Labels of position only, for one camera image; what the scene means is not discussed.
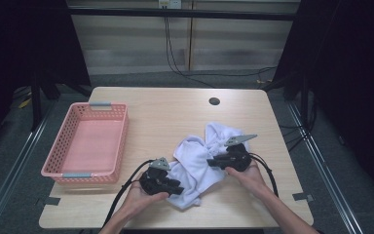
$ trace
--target white cloth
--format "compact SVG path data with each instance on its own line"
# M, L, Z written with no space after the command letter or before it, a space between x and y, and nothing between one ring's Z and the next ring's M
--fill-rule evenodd
M207 159L227 153L227 139L242 134L241 130L211 122L206 125L206 141L198 136L184 138L174 150L178 161L169 163L168 172L168 177L179 180L184 190L180 195L171 195L168 201L182 210L199 205L199 195L225 176L220 168L210 167Z

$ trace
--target gray floor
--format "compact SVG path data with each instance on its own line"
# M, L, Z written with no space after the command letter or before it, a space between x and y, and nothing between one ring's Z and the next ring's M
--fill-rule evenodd
M225 74L246 74L249 72L251 71L223 71ZM268 76L268 73L264 73L262 77L257 75L236 77L198 75L190 78L204 81L218 89L258 89L264 84L259 84L257 80L260 78L266 80ZM93 87L210 88L210 86L172 72L98 75L92 76L92 82ZM41 177L41 167L69 105L72 102L88 100L87 97L76 94L65 87L60 87L60 89L62 95L56 102L43 98L44 113L52 103L54 104L54 109L48 116L48 123L38 143L31 151L28 160L24 162L25 167L0 214L0 233L79 233L79 230L44 230L38 224L39 216L43 210L40 201L49 195L53 184L50 179ZM282 97L282 90L273 90L268 93L268 96L278 123L281 126L295 126L288 103ZM31 105L19 109L19 103L20 99L14 100L11 112L0 128L0 187L6 181L8 172L17 160L30 134L29 129L32 123ZM291 141L288 144L289 148L296 142L293 140L300 137L300 133L293 129L282 128L281 130L284 140L286 142ZM348 204L352 207L363 233L374 233L374 183L360 168L350 148L340 144L337 131L326 119L320 108L318 109L318 118L312 135ZM305 193L312 195L315 199L309 203L315 219L314 227L325 233L349 233L304 141L290 152L290 157ZM198 230L194 233L201 232L255 233L255 230ZM278 229L269 229L265 230L265 233L281 232Z

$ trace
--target wooden table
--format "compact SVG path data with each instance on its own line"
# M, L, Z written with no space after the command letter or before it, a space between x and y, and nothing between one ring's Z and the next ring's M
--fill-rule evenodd
M210 98L220 103L212 105ZM188 135L204 138L208 122L258 134L250 152L264 158L277 181L280 198L305 221L313 224L306 200L294 201L302 188L281 136L271 104L263 91L169 88L104 88L93 90L90 101L119 101L128 105L130 126L119 182L112 185L65 186L55 183L40 218L43 228L101 227L121 186L144 161L166 157ZM266 183L268 175L262 170ZM117 205L120 207L125 195ZM264 228L278 226L263 204L227 176L202 194L202 204L180 211L167 201L147 208L126 228Z

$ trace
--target pink plastic basket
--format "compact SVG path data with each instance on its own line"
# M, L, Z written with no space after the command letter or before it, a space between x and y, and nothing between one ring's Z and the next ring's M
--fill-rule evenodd
M42 176L61 184L117 182L128 124L125 104L73 103L42 168Z

